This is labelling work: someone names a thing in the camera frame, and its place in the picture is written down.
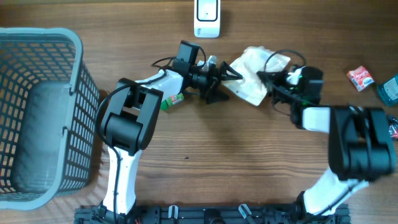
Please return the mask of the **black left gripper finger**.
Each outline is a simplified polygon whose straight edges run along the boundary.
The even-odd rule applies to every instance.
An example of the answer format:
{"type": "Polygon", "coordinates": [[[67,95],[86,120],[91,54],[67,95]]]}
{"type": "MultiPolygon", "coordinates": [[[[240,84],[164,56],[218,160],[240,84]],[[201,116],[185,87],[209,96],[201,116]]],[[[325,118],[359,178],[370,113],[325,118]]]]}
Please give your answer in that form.
{"type": "Polygon", "coordinates": [[[219,67],[220,79],[221,81],[233,81],[233,80],[242,80],[243,76],[234,70],[229,64],[226,62],[222,62],[219,67]]]}
{"type": "Polygon", "coordinates": [[[223,93],[219,90],[219,85],[215,85],[210,87],[205,92],[205,100],[207,104],[216,103],[218,101],[226,101],[229,100],[229,96],[226,93],[223,93]]]}

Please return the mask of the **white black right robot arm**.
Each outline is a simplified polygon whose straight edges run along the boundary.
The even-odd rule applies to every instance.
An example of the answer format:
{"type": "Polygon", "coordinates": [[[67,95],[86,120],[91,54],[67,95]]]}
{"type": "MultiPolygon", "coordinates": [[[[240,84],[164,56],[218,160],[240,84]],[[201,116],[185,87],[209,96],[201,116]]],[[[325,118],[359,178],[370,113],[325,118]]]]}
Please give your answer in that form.
{"type": "Polygon", "coordinates": [[[328,168],[315,185],[273,214],[289,223],[340,222],[345,200],[396,169],[396,151],[381,108],[321,105],[323,73],[315,67],[258,72],[273,104],[290,105],[299,129],[328,135],[328,168]]]}

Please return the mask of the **black red snack packet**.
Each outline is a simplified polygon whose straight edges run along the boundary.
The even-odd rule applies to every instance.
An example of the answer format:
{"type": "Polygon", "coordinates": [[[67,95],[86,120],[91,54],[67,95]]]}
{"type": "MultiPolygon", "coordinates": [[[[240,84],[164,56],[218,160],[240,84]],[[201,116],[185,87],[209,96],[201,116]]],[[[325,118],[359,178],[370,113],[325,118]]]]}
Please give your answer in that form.
{"type": "Polygon", "coordinates": [[[398,140],[398,120],[393,115],[388,115],[387,120],[389,123],[389,134],[394,141],[398,140]]]}

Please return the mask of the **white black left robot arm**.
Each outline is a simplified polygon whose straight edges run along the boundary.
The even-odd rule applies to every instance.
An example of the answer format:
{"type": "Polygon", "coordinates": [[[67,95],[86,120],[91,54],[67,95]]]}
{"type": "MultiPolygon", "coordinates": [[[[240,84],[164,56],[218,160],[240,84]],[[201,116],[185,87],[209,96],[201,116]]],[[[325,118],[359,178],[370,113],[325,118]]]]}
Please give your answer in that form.
{"type": "Polygon", "coordinates": [[[187,88],[197,89],[206,103],[227,100],[218,87],[223,81],[242,79],[226,62],[215,56],[197,63],[203,49],[181,41],[178,54],[166,57],[165,65],[155,61],[158,72],[145,80],[122,78],[116,89],[100,103],[104,115],[95,117],[95,131],[107,145],[110,168],[108,189],[98,208],[98,216],[108,223],[124,223],[136,203],[135,185],[139,160],[149,145],[159,112],[166,103],[176,103],[187,88]]]}

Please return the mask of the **green lid jar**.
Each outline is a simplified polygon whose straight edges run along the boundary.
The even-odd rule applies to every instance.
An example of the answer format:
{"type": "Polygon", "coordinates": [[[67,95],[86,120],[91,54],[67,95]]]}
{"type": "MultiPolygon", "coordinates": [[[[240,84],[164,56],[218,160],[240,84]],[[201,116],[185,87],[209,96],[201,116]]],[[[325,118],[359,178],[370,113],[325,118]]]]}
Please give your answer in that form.
{"type": "Polygon", "coordinates": [[[183,93],[179,93],[177,95],[171,95],[170,97],[166,98],[161,102],[160,109],[162,111],[168,110],[169,108],[173,107],[177,103],[180,103],[184,100],[183,93]]]}

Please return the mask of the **red white small box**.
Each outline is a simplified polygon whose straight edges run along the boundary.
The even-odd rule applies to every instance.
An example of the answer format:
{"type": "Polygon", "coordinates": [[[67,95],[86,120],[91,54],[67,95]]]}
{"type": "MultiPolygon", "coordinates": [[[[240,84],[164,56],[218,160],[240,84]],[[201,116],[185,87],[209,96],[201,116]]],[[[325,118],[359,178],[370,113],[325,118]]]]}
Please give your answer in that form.
{"type": "Polygon", "coordinates": [[[364,66],[359,66],[357,69],[349,71],[347,77],[358,91],[362,91],[374,83],[373,77],[364,66]]]}

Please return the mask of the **blue mouthwash bottle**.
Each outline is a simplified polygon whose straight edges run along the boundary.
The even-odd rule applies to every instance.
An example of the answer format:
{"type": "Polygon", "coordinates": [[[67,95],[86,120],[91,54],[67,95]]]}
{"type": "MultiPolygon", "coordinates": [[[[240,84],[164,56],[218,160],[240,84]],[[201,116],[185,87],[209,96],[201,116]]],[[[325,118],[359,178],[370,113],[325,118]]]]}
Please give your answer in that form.
{"type": "Polygon", "coordinates": [[[397,74],[388,81],[377,86],[379,98],[387,106],[394,106],[397,104],[397,92],[397,74]]]}

